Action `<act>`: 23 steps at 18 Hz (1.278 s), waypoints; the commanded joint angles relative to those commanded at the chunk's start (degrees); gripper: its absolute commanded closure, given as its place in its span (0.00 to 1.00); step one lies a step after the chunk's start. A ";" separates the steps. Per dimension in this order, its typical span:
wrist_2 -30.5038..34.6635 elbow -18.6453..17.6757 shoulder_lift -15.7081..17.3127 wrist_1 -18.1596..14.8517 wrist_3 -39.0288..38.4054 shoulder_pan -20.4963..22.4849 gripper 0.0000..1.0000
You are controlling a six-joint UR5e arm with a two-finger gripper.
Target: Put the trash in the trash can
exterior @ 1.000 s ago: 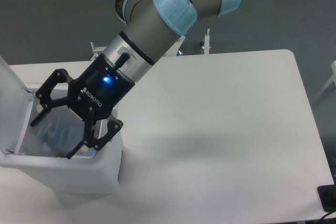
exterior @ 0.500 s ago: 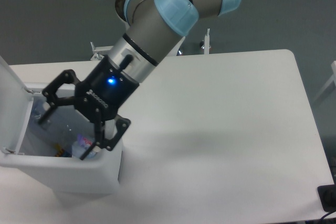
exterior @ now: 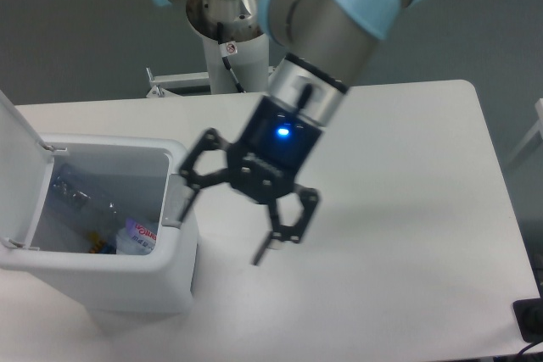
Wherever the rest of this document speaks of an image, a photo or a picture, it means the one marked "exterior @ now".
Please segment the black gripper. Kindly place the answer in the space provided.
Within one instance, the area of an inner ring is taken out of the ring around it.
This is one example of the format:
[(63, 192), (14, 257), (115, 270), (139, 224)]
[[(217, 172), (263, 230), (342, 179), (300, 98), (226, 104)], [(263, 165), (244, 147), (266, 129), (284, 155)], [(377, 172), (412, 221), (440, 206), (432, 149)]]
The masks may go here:
[[(270, 97), (260, 100), (232, 145), (217, 129), (206, 129), (178, 171), (190, 190), (179, 221), (185, 221), (202, 190), (230, 178), (233, 189), (259, 204), (267, 204), (271, 229), (252, 258), (252, 265), (260, 263), (273, 242), (302, 243), (320, 194), (314, 188), (294, 186), (294, 181), (321, 134), (319, 127), (283, 109)], [(199, 174), (195, 165), (200, 156), (216, 150), (227, 151), (227, 168)], [(286, 226), (280, 220), (278, 199), (291, 192), (298, 197), (302, 210), (296, 222)]]

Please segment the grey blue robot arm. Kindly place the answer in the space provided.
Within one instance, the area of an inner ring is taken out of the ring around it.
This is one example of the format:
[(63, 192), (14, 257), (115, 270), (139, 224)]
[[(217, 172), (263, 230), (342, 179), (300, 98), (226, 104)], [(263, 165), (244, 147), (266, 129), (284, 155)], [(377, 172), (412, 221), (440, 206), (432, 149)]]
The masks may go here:
[(206, 129), (179, 168), (193, 195), (227, 183), (267, 207), (270, 230), (254, 262), (275, 242), (303, 240), (319, 193), (295, 178), (400, 11), (421, 1), (202, 0), (204, 25), (219, 43), (246, 37), (254, 21), (287, 49), (239, 138)]

